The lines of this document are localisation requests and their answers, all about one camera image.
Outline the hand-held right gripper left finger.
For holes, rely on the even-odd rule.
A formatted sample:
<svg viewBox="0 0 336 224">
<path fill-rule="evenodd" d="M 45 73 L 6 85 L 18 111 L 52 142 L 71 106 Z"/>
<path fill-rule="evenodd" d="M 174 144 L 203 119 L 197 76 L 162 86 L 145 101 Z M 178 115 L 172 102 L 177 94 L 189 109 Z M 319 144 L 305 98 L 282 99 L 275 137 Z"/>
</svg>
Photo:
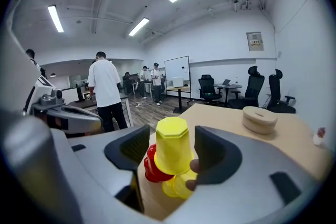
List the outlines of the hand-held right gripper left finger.
<svg viewBox="0 0 336 224">
<path fill-rule="evenodd" d="M 149 147 L 149 126 L 67 139 L 51 135 L 82 218 L 143 218 L 137 169 Z"/>
</svg>

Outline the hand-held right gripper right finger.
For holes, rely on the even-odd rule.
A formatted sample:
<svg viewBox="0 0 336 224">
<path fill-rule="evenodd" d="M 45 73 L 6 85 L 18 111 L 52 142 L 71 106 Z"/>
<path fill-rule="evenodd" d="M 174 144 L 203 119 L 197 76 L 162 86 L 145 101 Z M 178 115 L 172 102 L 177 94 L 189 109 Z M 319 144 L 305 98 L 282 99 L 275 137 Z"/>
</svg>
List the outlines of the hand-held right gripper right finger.
<svg viewBox="0 0 336 224">
<path fill-rule="evenodd" d="M 288 223 L 330 170 L 331 154 L 313 146 L 293 156 L 263 140 L 197 125 L 196 189 L 165 223 Z"/>
</svg>

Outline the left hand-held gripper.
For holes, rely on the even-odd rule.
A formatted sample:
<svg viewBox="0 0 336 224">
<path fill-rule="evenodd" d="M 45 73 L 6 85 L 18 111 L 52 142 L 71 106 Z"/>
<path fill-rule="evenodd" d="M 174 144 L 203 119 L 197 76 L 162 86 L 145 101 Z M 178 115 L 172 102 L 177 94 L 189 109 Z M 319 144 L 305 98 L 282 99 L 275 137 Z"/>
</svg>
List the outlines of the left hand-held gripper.
<svg viewBox="0 0 336 224">
<path fill-rule="evenodd" d="M 50 128 L 62 130 L 68 135 L 85 135 L 102 127 L 100 116 L 75 106 L 67 105 L 62 91 L 45 77 L 39 76 L 24 107 L 29 115 L 47 122 Z"/>
</svg>

